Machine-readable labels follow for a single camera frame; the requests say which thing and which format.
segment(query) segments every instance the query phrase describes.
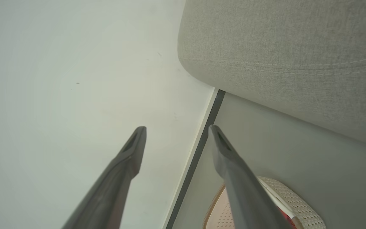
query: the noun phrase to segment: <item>dark gray strip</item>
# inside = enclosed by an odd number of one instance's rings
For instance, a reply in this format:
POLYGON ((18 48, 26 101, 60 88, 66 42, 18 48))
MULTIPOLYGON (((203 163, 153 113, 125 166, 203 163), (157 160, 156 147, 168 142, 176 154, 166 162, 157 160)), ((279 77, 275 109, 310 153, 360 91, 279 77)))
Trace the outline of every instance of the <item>dark gray strip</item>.
POLYGON ((203 152, 204 146, 206 144, 208 138, 208 127, 214 124, 215 118, 217 117, 218 111, 220 110, 220 106, 222 100, 224 99, 225 91, 218 90, 217 96, 215 97, 213 106, 210 110, 210 114, 206 121, 206 125, 204 126, 203 132, 201 134, 199 144, 197 145, 196 151, 194 152, 192 162, 190 163, 189 170, 187 171, 187 175, 184 179, 182 188, 179 192, 179 196, 177 197, 176 204, 174 205, 172 214, 170 215, 169 222, 167 223, 166 229, 172 229, 174 221, 176 220, 177 214, 179 213, 180 206, 183 203, 183 199, 186 195, 187 189, 189 188, 189 184, 192 181, 194 171, 196 170, 197 164, 199 163, 200 156, 203 152))

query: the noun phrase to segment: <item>white stitching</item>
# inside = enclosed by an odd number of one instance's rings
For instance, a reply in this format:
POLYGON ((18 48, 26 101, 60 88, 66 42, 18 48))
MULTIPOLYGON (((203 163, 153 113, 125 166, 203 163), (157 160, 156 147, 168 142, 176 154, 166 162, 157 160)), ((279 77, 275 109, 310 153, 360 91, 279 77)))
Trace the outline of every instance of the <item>white stitching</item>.
POLYGON ((366 59, 351 61, 351 62, 344 62, 344 63, 335 63, 335 64, 265 64, 265 63, 256 63, 256 62, 246 62, 246 61, 231 61, 231 60, 218 60, 218 59, 188 59, 188 58, 181 58, 184 60, 197 60, 197 61, 225 61, 231 63, 246 63, 246 64, 262 64, 262 65, 272 65, 272 66, 329 66, 329 65, 341 65, 341 64, 353 64, 357 62, 366 61, 366 59))
MULTIPOLYGON (((242 68, 238 66, 231 66, 231 65, 223 65, 223 64, 212 64, 210 62, 204 61, 206 64, 216 65, 216 66, 226 66, 226 67, 234 67, 234 68, 242 68)), ((260 70, 260 69, 254 69, 254 68, 243 68, 253 71, 261 71, 261 72, 268 72, 268 73, 280 73, 280 74, 306 74, 306 75, 346 75, 346 74, 359 74, 359 73, 366 73, 366 71, 358 71, 358 72, 349 72, 349 73, 288 73, 288 72, 274 72, 274 71, 266 71, 266 70, 260 70)))

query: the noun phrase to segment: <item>white wall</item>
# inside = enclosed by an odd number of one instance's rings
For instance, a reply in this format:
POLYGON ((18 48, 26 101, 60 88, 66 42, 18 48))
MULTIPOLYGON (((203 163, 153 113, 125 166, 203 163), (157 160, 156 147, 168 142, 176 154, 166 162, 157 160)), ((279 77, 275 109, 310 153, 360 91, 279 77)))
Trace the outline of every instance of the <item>white wall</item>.
POLYGON ((0 0, 0 229, 60 228, 148 128, 123 229, 162 227, 212 87, 177 59, 183 0, 0 0))

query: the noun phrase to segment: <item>sofa cushion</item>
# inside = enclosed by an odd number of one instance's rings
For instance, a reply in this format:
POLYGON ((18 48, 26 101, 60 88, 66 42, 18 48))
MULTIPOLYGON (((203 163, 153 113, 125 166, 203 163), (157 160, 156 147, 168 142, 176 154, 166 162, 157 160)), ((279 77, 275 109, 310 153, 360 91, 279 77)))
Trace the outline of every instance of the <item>sofa cushion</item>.
POLYGON ((207 84, 366 142, 366 1, 187 0, 178 53, 207 84))

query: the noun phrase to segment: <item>gray floor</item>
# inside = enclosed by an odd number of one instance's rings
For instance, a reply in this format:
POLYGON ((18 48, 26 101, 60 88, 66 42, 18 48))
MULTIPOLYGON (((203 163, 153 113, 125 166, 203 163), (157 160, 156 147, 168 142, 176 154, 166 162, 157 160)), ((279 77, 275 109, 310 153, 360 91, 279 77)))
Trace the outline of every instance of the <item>gray floor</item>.
MULTIPOLYGON (((366 145, 226 93, 215 120, 251 170, 281 181, 328 229, 366 228, 366 145)), ((222 179, 207 141, 174 229, 199 229, 222 179)))

